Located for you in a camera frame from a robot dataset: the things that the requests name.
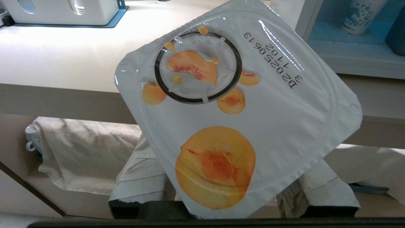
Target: peach slice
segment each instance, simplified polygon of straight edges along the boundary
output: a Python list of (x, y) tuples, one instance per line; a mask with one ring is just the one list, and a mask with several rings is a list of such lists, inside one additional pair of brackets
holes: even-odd
[(218, 71), (214, 63), (205, 61), (194, 51), (181, 51), (170, 56), (166, 68), (174, 72), (188, 72), (198, 80), (213, 85), (217, 83)]
[(176, 177), (194, 201), (224, 209), (237, 204), (250, 183), (256, 155), (238, 131), (222, 126), (202, 129), (180, 148)]
[(173, 42), (165, 43), (164, 48), (166, 48), (167, 50), (172, 51), (172, 52), (176, 51), (175, 44)]
[(260, 77), (254, 73), (248, 73), (242, 70), (241, 77), (239, 78), (239, 83), (245, 86), (254, 86), (260, 82)]
[(175, 83), (177, 83), (177, 84), (181, 84), (181, 76), (180, 76), (180, 75), (174, 76), (174, 77), (171, 79), (171, 81), (172, 81), (172, 82), (175, 82)]
[(245, 96), (237, 88), (217, 100), (218, 107), (226, 114), (238, 114), (245, 109)]
[(166, 93), (158, 84), (147, 84), (142, 90), (142, 99), (148, 105), (160, 104), (166, 98)]
[(217, 64), (220, 62), (220, 60), (219, 60), (216, 56), (212, 56), (212, 57), (211, 57), (211, 61), (212, 61), (215, 65), (217, 65)]
[(209, 29), (203, 24), (198, 28), (198, 32), (203, 35), (207, 35), (209, 33)]

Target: blue and white cup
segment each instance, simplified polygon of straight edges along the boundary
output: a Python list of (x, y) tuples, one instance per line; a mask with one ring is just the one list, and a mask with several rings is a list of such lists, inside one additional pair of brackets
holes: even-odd
[(386, 3), (387, 0), (352, 0), (342, 29), (351, 34), (363, 34)]

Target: white countertop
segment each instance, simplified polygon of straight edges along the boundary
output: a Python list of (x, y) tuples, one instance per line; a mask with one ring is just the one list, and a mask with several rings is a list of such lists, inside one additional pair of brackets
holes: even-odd
[[(130, 8), (115, 28), (1, 27), (0, 113), (134, 123), (113, 83), (118, 62), (225, 2), (126, 1)], [(296, 26), (300, 15), (278, 12)], [(405, 80), (342, 79), (359, 97), (366, 123), (395, 123), (405, 132)], [(402, 137), (395, 145), (405, 148), (404, 133), (383, 130)]]

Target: mug handle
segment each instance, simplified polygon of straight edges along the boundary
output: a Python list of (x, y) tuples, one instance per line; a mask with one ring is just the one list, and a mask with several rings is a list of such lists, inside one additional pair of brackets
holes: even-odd
[(34, 147), (32, 144), (33, 144), (32, 141), (29, 141), (29, 142), (27, 142), (27, 144), (26, 144), (26, 149), (27, 149), (29, 152), (32, 152), (32, 151), (36, 150), (35, 147)]

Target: shelf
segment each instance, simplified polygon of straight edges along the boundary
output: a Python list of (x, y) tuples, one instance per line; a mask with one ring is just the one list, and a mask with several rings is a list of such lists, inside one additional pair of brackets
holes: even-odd
[(405, 56), (394, 54), (384, 40), (391, 24), (374, 22), (364, 35), (351, 35), (316, 21), (308, 44), (336, 73), (405, 79)]

